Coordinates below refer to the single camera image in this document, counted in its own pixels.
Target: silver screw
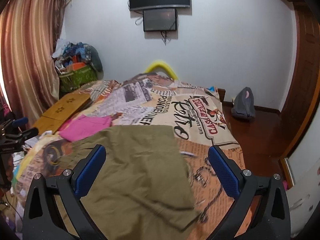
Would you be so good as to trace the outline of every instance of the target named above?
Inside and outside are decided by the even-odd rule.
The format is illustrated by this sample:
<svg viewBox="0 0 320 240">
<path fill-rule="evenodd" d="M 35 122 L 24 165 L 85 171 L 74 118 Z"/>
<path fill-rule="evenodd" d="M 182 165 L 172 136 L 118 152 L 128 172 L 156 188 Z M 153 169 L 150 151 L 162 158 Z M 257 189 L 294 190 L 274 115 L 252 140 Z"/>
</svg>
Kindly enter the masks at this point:
<svg viewBox="0 0 320 240">
<path fill-rule="evenodd" d="M 33 176 L 34 179 L 39 179 L 41 177 L 41 173 L 37 173 L 36 175 Z"/>
<path fill-rule="evenodd" d="M 63 171 L 64 176 L 69 176 L 71 174 L 71 170 L 67 169 Z"/>
<path fill-rule="evenodd" d="M 243 170 L 243 174 L 245 175 L 245 176 L 251 176 L 251 171 L 249 171 L 249 170 Z"/>
<path fill-rule="evenodd" d="M 279 179 L 281 178 L 280 175 L 277 174 L 277 173 L 273 174 L 273 177 L 274 177 L 276 180 L 279 180 Z"/>
</svg>

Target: bed sheet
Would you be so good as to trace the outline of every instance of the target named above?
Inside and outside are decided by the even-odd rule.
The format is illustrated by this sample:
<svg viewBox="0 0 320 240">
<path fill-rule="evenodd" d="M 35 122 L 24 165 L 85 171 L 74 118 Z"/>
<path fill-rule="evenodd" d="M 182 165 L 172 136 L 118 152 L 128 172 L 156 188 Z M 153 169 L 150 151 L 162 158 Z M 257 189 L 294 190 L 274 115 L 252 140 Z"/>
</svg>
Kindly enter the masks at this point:
<svg viewBox="0 0 320 240">
<path fill-rule="evenodd" d="M 87 85 L 79 92 L 92 93 Z M 78 116 L 106 116 L 112 125 L 170 125 L 177 144 L 188 165 L 188 178 L 201 212 L 189 240 L 206 239 L 222 220 L 233 199 L 224 192 L 207 158 L 208 149 L 218 145 L 241 169 L 244 160 L 241 147 L 228 130 L 217 90 L 209 91 L 154 73 L 139 74 L 114 85 L 107 92 L 95 91 L 94 103 L 73 116 L 60 128 L 65 129 Z M 37 172 L 44 176 L 58 175 L 59 157 L 71 153 L 71 143 L 59 136 L 47 135 L 21 162 L 14 178 L 14 191 L 25 203 L 31 180 Z M 251 220 L 249 210 L 238 235 L 245 232 Z"/>
</svg>

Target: reddish-brown floor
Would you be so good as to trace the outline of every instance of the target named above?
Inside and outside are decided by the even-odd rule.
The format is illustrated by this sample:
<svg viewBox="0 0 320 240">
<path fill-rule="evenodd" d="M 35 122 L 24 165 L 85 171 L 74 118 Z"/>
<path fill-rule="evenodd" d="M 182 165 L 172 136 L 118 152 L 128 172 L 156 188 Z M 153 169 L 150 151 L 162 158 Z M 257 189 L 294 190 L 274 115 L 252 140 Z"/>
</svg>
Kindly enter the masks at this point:
<svg viewBox="0 0 320 240">
<path fill-rule="evenodd" d="M 278 114 L 256 111 L 254 121 L 245 122 L 233 118 L 229 106 L 223 106 L 223 113 L 242 147 L 246 168 L 257 176 L 271 177 L 275 173 L 282 176 L 278 160 L 287 142 L 283 138 L 275 139 L 280 124 Z"/>
</svg>

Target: yellow tube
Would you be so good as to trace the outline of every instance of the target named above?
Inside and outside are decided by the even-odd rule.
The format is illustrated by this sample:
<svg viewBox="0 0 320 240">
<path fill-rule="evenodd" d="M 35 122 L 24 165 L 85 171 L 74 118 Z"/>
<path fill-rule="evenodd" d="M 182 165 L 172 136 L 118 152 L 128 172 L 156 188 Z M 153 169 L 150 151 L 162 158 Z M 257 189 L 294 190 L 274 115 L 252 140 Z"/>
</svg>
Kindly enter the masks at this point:
<svg viewBox="0 0 320 240">
<path fill-rule="evenodd" d="M 163 61 L 155 61 L 151 63 L 150 66 L 146 69 L 145 73 L 150 73 L 158 67 L 164 69 L 168 73 L 170 78 L 178 80 L 177 75 L 173 72 L 170 66 L 167 63 L 164 63 Z"/>
</svg>

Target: brown door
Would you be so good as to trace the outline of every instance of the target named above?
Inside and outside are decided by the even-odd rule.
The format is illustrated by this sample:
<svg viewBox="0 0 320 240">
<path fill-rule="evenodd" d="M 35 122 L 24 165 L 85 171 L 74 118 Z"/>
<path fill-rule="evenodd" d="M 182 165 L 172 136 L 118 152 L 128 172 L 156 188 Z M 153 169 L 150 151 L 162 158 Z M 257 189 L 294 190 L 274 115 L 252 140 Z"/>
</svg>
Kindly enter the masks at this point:
<svg viewBox="0 0 320 240">
<path fill-rule="evenodd" d="M 285 138 L 283 158 L 295 150 L 316 112 L 320 91 L 320 34 L 319 24 L 305 3 L 294 3 L 297 19 L 297 57 L 284 108 L 281 112 L 279 138 Z"/>
</svg>

